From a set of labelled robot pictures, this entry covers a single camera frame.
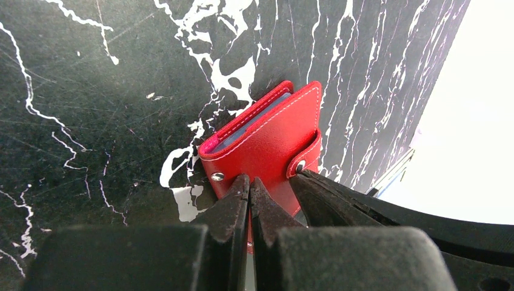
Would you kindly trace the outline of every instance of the wallet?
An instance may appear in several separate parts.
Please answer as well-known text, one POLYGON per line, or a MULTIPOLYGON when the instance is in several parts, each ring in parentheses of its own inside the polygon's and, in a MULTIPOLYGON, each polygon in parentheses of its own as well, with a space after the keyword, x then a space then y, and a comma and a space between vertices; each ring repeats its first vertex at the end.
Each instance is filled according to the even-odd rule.
POLYGON ((317 81, 295 93, 293 83, 284 81, 205 140, 198 155, 216 196, 245 173, 250 181, 259 177, 285 211, 298 213, 288 179, 299 170, 318 171, 321 94, 317 81))

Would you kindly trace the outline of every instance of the marble table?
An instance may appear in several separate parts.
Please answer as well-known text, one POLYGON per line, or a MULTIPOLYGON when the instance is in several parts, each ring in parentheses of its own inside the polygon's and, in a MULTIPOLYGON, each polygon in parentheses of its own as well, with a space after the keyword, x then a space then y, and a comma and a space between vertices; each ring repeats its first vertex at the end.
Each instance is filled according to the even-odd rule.
POLYGON ((20 0, 0 10, 0 286, 74 224, 190 221, 196 147, 288 79, 323 86, 319 169, 401 157, 468 0, 20 0))

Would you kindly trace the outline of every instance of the white wall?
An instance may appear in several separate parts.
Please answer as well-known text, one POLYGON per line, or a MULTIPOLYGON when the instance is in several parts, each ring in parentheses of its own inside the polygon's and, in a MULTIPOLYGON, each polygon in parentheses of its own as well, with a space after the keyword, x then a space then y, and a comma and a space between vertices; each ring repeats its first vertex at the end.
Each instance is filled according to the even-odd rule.
POLYGON ((423 113, 403 191, 381 199, 514 224, 514 2, 473 0, 423 113))

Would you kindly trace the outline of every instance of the screw hole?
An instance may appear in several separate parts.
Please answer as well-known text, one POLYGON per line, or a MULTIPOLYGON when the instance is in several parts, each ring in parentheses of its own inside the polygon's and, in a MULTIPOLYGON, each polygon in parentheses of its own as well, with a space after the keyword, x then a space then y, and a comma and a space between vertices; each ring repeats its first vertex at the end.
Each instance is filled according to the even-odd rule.
POLYGON ((480 287, 481 291, 508 291, 510 283, 500 278, 487 278, 482 280, 478 287, 480 287))

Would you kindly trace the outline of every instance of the silver rivet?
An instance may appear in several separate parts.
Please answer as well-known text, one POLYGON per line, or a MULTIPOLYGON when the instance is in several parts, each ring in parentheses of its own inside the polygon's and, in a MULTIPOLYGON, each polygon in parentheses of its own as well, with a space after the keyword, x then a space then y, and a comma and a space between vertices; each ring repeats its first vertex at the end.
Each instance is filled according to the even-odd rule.
POLYGON ((225 175, 223 173, 214 173, 212 175, 210 175, 210 178, 212 179, 212 181, 216 181, 216 182, 219 182, 221 180, 223 180, 223 178, 225 178, 225 175))
POLYGON ((296 172, 299 173, 301 172, 305 167, 305 160, 301 160, 298 165, 296 165, 296 172))

